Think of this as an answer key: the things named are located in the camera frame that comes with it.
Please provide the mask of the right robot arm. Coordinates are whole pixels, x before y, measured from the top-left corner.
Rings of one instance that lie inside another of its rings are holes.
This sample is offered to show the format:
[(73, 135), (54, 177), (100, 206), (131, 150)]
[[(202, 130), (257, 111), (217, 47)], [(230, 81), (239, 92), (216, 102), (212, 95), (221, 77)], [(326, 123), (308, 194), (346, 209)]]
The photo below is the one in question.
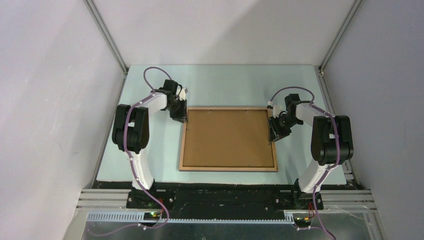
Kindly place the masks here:
[(295, 181), (290, 196), (295, 208), (304, 209), (317, 197), (329, 174), (353, 157), (351, 121), (346, 115), (332, 115), (311, 101), (302, 101), (298, 94), (289, 94), (284, 102), (285, 106), (272, 101), (267, 104), (272, 112), (268, 118), (268, 141), (274, 143), (288, 137), (296, 125), (311, 126), (312, 160)]

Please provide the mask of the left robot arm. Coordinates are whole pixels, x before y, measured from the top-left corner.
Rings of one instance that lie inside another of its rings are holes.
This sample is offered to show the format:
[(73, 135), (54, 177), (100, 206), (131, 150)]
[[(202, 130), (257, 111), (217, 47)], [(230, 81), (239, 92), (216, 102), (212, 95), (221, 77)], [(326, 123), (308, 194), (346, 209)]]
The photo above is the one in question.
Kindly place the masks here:
[(166, 79), (159, 89), (153, 89), (144, 99), (129, 105), (116, 107), (112, 127), (112, 142), (128, 156), (133, 175), (132, 186), (143, 190), (138, 201), (145, 208), (153, 208), (158, 194), (150, 188), (154, 185), (147, 160), (146, 148), (150, 140), (150, 119), (160, 111), (168, 111), (172, 120), (188, 122), (188, 89), (174, 80)]

